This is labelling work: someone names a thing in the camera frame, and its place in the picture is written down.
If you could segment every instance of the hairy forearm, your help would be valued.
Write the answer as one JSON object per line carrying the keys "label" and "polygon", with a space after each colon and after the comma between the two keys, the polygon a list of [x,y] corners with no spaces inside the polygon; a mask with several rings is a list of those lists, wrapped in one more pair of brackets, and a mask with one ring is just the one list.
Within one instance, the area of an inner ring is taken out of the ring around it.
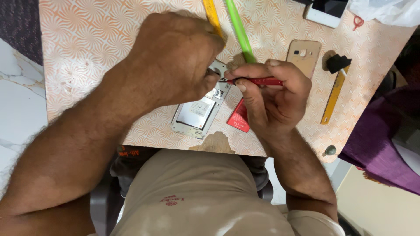
{"label": "hairy forearm", "polygon": [[117,103],[98,87],[26,148],[0,211],[19,215],[43,210],[90,192],[133,121],[125,111],[118,113]]}
{"label": "hairy forearm", "polygon": [[275,143],[262,143],[274,158],[278,180],[288,197],[336,204],[336,196],[327,173],[296,129]]}

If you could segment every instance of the yellow ruler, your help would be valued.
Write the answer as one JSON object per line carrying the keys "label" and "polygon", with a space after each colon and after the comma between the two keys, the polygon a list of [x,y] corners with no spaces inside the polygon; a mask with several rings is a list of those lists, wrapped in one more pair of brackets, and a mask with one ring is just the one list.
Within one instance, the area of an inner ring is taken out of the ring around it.
{"label": "yellow ruler", "polygon": [[204,8],[206,8],[207,18],[214,27],[215,33],[223,38],[222,28],[220,27],[219,18],[217,18],[216,7],[213,0],[203,0]]}
{"label": "yellow ruler", "polygon": [[[349,66],[343,69],[346,73],[349,71]],[[338,72],[337,78],[334,81],[333,89],[331,90],[330,98],[328,98],[327,106],[325,107],[324,115],[322,116],[321,124],[328,124],[331,115],[333,114],[334,107],[336,106],[341,87],[343,86],[345,75],[341,71]]]}

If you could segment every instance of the white plastic bag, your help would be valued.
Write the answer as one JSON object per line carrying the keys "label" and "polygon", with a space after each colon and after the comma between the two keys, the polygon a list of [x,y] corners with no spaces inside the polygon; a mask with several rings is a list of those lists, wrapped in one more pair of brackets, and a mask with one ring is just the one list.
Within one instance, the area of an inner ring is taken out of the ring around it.
{"label": "white plastic bag", "polygon": [[412,27],[420,24],[420,0],[352,0],[349,10],[365,21]]}

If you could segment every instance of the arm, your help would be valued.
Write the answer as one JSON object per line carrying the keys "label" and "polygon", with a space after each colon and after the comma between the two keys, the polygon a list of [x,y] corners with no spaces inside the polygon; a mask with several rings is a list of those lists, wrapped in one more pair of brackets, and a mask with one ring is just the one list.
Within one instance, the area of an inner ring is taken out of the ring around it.
{"label": "arm", "polygon": [[272,60],[245,64],[225,77],[264,78],[274,76],[283,87],[260,89],[246,79],[236,85],[244,96],[249,126],[267,155],[274,158],[278,180],[286,191],[289,210],[320,212],[338,221],[337,200],[328,176],[310,146],[295,129],[302,119],[311,81],[292,63]]}
{"label": "arm", "polygon": [[0,201],[0,234],[23,224],[33,231],[75,206],[82,206],[80,214],[88,212],[88,201],[79,199],[100,181],[136,119],[159,106],[199,100],[214,88],[220,77],[207,68],[224,42],[212,30],[201,19],[149,15],[127,58],[23,152]]}

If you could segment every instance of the red logo on shirt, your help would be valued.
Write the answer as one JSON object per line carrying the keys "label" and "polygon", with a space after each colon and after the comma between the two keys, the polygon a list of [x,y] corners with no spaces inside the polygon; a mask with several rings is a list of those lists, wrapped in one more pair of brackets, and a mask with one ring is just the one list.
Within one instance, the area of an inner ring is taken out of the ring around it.
{"label": "red logo on shirt", "polygon": [[183,197],[179,198],[179,197],[176,197],[176,195],[172,195],[172,196],[164,197],[162,198],[162,200],[160,200],[160,202],[166,202],[167,206],[174,206],[178,204],[178,202],[176,201],[184,201],[184,198]]}

